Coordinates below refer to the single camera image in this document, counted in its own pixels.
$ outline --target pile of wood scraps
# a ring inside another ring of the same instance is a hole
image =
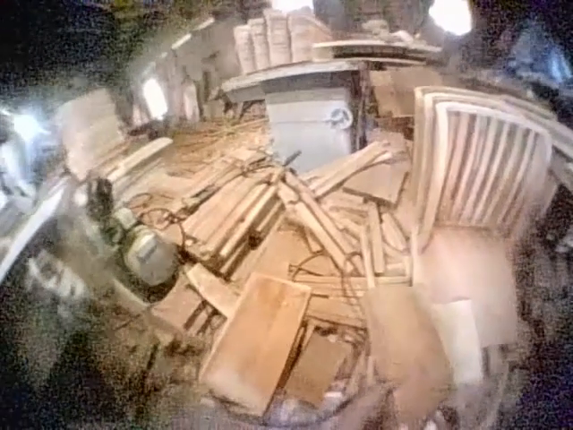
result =
[[[190,179],[171,208],[188,263],[153,313],[191,335],[225,319],[201,369],[214,395],[264,416],[277,396],[319,408],[333,383],[352,396],[383,380],[408,423],[447,397],[448,360],[411,288],[409,166],[403,136],[385,133],[301,177],[241,149]]]

